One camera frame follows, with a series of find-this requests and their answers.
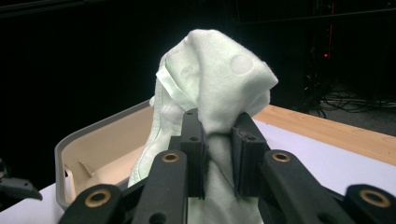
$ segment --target light green cloth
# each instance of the light green cloth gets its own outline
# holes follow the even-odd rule
[[[234,196],[229,134],[239,114],[254,116],[269,104],[276,83],[265,62],[227,35],[189,32],[161,59],[151,133],[129,186],[147,177],[154,157],[180,135],[183,113],[198,108],[209,162],[205,199],[189,199],[189,224],[262,223],[257,199]]]

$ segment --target table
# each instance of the table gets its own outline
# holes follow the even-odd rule
[[[396,137],[268,105],[254,117],[271,149],[296,155],[326,188],[345,194],[365,183],[396,195]],[[55,184],[43,201],[25,199],[0,213],[2,224],[57,223]]]

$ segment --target gray floor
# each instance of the gray floor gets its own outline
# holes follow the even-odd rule
[[[342,83],[322,97],[310,115],[363,129],[396,136],[396,101],[388,99],[367,105],[364,99]]]

